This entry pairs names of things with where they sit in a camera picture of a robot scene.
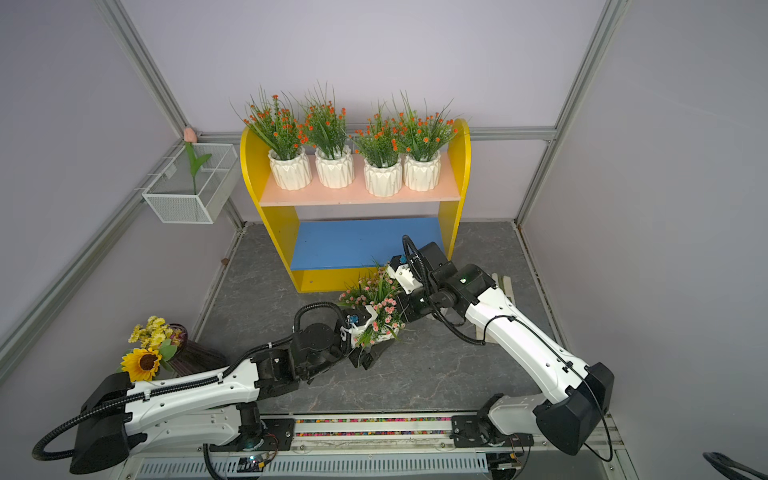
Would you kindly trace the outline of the pink plant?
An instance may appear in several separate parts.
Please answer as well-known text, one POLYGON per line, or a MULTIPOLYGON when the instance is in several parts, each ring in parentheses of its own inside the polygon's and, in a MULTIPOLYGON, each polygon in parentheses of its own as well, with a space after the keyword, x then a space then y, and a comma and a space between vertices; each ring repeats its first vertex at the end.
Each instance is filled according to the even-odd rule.
POLYGON ((361 309, 364 305, 375 308, 378 317, 370 337, 365 336, 358 346, 368 347, 387 340, 394 340, 405 327, 396 306, 395 296, 402 291, 387 275, 386 267, 378 266, 375 272, 362 277, 339 296, 341 306, 361 309))

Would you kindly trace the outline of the orange plant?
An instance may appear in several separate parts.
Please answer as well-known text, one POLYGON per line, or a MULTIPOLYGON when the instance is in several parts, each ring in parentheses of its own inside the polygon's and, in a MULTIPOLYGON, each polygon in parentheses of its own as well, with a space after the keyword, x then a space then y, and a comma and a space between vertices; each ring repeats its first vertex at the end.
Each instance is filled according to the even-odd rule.
POLYGON ((355 132, 354 144, 364 160, 366 190, 373 196, 388 198, 403 185, 403 166, 398 147, 398 123, 385 115, 384 104, 355 132))
POLYGON ((279 188, 297 191, 311 183, 304 147, 308 137, 290 101, 259 88, 258 97, 246 104, 241 121, 267 146, 269 166, 279 188))
POLYGON ((400 92, 397 109, 397 148, 404 156, 404 183, 416 192, 436 188, 441 175, 441 151, 457 135, 456 120, 448 103, 441 110, 419 111, 408 94, 400 92))
POLYGON ((347 144, 347 110, 339 107, 335 91, 318 84, 301 104, 308 138, 315 150, 315 166, 320 183, 330 189, 343 189, 355 179, 351 148, 347 144))

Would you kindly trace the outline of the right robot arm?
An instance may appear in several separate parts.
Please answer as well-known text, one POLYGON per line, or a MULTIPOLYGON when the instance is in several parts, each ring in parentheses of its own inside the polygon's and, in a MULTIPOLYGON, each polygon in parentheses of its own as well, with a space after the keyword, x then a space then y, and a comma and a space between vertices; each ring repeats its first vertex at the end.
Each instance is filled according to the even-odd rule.
POLYGON ((474 416, 456 418, 455 444, 498 445, 540 434, 568 455, 586 447, 595 428, 607 425, 611 370, 587 364, 550 338, 478 266, 456 268, 434 242, 417 248, 403 236, 402 246, 387 273, 402 289, 397 306, 405 321, 431 316, 468 344, 495 341, 540 390, 531 397, 496 394, 474 416))

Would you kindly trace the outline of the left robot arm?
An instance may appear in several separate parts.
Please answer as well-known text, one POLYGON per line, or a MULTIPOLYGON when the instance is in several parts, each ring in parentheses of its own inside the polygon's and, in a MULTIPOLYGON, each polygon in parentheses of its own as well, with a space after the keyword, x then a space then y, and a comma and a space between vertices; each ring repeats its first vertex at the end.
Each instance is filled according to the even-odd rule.
POLYGON ((342 308, 315 302, 299 309, 290 336, 254 347, 233 364, 159 382, 132 380, 121 371, 108 376, 81 412, 39 440, 38 461, 67 459, 73 474, 90 474, 126 460, 151 443, 149 430, 216 407, 241 413, 238 427, 225 428, 222 445, 254 448, 264 436, 257 402, 282 396, 310 383, 344 359, 369 365, 367 348, 383 327, 400 328, 393 305, 342 308))

